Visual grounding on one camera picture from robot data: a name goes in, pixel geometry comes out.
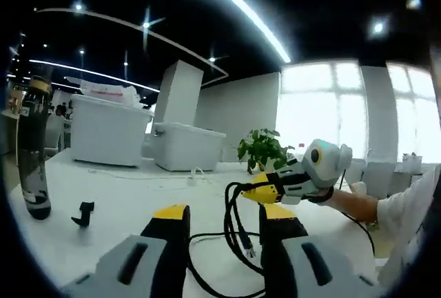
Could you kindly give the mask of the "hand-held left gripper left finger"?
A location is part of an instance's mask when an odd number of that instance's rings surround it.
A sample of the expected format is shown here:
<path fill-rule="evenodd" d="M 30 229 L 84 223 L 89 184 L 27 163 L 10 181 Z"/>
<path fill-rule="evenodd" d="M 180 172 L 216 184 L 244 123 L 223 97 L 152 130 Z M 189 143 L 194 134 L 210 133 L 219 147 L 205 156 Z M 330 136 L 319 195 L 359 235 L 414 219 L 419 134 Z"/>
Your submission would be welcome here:
<path fill-rule="evenodd" d="M 94 272 L 61 292 L 64 297 L 182 297 L 189 232 L 189 206 L 158 210 L 140 235 L 117 244 L 100 257 Z"/>

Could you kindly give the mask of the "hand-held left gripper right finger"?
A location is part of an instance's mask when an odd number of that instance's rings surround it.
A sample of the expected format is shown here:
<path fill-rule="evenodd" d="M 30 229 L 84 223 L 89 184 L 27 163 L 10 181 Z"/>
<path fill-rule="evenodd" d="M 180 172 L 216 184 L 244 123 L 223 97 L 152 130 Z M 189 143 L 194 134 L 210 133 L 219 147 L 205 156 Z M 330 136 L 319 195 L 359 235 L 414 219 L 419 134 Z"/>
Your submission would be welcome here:
<path fill-rule="evenodd" d="M 311 236 L 290 210 L 259 205 L 266 297 L 380 297 L 382 289 L 355 273 L 337 248 Z"/>

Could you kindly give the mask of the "person's right hand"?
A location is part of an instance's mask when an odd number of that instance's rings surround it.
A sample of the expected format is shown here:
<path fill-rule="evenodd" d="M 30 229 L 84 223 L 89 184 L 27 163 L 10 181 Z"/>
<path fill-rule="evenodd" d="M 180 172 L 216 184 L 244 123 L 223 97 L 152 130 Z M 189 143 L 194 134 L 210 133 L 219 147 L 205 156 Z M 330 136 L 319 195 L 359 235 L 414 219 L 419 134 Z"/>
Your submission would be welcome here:
<path fill-rule="evenodd" d="M 338 208 L 342 205 L 342 198 L 345 191 L 335 189 L 334 187 L 320 189 L 316 194 L 307 196 L 306 199 L 312 203 Z"/>

